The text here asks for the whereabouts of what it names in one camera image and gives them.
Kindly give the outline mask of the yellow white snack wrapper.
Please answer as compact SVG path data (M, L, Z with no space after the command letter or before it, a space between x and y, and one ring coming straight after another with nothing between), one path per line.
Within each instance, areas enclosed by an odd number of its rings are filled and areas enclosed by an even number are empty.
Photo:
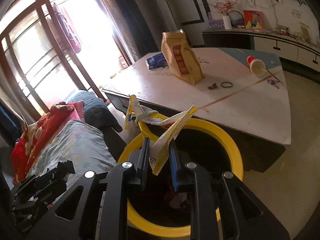
M171 117L143 106L135 95L129 96L124 128L138 127L143 137L150 139L149 163L154 175L158 175L169 158L169 142L176 139L187 121L195 114L197 108L191 106Z

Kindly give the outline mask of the yellow rimmed trash bin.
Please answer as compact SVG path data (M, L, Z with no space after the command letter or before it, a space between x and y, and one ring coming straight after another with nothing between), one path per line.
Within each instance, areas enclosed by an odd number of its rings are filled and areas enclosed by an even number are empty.
M208 121L191 118L189 119L183 127L184 129L193 129L196 131L204 132L215 140L217 140L220 145L226 151L229 161L231 163L231 171L240 179L243 180L244 177L244 167L242 163L242 157L240 151L234 142L234 140L229 136L227 132L221 129L219 126L212 124ZM135 138L133 138L125 147L122 154L120 155L117 163L122 163L129 159L130 153L136 151L142 147L143 135L140 133ZM135 227L146 233L159 237L168 238L179 238L179 237L189 237L191 232L191 226L183 227L166 227L154 224L137 213L132 207L131 203L127 204L127 218Z

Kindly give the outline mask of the red floral quilt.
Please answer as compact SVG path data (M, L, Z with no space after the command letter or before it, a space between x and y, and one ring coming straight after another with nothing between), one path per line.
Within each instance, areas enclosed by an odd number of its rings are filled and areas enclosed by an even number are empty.
M52 142L54 137L70 120L84 121L84 102L59 102L50 108L41 118L29 125L14 147L10 160L13 166L12 183L23 181L29 170L37 162L41 151Z

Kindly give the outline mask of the light blue cartoon bedsheet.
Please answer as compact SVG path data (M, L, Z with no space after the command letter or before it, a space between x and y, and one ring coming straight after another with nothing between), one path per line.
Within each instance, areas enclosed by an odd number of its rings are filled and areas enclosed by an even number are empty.
M72 161L75 174L67 177L69 189L87 171L103 173L117 164L108 150L103 133L80 120L70 120L48 144L32 165L27 176L41 176L57 167L58 162Z

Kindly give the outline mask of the dark blue cushion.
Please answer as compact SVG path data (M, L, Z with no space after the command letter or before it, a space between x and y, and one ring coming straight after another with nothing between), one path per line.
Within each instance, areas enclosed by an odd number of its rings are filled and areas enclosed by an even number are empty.
M74 92L66 100L66 102L72 103L77 101L83 101L84 119L89 125L92 125L98 129L111 127L118 133L123 130L117 119L108 109L107 104L103 101L103 99L96 97L94 92L79 90Z

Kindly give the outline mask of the white coffee table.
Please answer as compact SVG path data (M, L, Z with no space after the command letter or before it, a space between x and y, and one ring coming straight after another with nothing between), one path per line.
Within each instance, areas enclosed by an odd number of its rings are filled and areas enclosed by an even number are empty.
M196 48L204 79L195 85L169 68L149 70L146 58L107 81L103 91L178 112L190 106L196 116L282 145L291 144L291 112L284 72L275 54L233 48ZM266 66L263 76L250 71L247 57Z

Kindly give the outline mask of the red white paper cup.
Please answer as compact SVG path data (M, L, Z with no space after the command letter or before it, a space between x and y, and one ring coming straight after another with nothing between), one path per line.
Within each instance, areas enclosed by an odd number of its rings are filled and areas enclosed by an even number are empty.
M253 56L248 56L247 63L251 73L257 77L263 76L266 72L266 66L260 59L256 59Z

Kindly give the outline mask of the brown paper bag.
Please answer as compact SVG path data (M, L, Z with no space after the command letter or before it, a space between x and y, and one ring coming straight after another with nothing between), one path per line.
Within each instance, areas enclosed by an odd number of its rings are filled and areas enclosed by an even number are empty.
M162 33L161 52L170 71L179 79L191 85L204 79L200 63L182 29Z

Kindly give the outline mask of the white tv cabinet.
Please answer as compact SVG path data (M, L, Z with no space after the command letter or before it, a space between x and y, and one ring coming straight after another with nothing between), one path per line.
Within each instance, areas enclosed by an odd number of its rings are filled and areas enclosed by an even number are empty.
M262 30L223 28L207 29L202 32L202 37L207 47L250 49L273 53L280 58L319 72L319 47L303 41L300 37L267 33Z

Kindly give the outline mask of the blue tissue pack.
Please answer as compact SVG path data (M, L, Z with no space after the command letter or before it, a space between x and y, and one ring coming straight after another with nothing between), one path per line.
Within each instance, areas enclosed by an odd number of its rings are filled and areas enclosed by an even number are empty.
M149 70L167 67L168 63L162 53L158 53L146 59L146 65Z

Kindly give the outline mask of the white vase red flowers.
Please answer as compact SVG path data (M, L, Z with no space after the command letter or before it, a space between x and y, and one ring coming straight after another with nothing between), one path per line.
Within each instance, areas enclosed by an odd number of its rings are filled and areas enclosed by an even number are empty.
M214 8L218 14L222 16L224 28L230 30L232 28L229 12L234 9L236 1L225 0L224 2L216 2Z

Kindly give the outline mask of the grey curtain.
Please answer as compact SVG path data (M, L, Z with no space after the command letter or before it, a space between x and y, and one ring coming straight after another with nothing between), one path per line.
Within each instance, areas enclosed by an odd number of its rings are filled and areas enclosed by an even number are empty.
M98 0L131 62L161 50L162 33L178 29L167 0Z

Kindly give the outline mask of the brown window frame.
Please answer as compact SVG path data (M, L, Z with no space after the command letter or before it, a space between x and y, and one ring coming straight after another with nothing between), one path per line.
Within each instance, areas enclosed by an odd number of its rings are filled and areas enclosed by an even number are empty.
M1 20L3 72L33 120L82 90L107 101L131 63L103 0L12 0Z

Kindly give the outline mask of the red picture frame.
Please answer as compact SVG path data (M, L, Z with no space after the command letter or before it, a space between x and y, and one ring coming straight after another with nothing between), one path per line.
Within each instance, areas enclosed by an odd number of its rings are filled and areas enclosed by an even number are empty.
M244 25L248 29L265 29L265 15L255 10L244 10Z

